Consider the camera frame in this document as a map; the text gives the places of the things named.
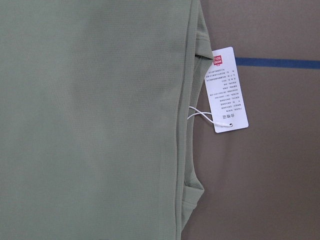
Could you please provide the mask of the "white shirt hang tag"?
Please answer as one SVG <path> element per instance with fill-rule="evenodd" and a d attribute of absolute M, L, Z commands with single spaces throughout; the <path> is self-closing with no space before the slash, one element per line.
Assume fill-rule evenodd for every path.
<path fill-rule="evenodd" d="M 249 126 L 234 49 L 213 50 L 213 62 L 204 77 L 209 107 L 216 133 Z"/>

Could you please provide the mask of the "olive green long-sleeve shirt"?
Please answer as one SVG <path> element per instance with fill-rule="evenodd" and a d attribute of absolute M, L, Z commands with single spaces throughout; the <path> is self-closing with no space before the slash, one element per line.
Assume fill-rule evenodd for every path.
<path fill-rule="evenodd" d="M 1 239 L 179 240 L 212 61 L 198 0 L 1 1 Z"/>

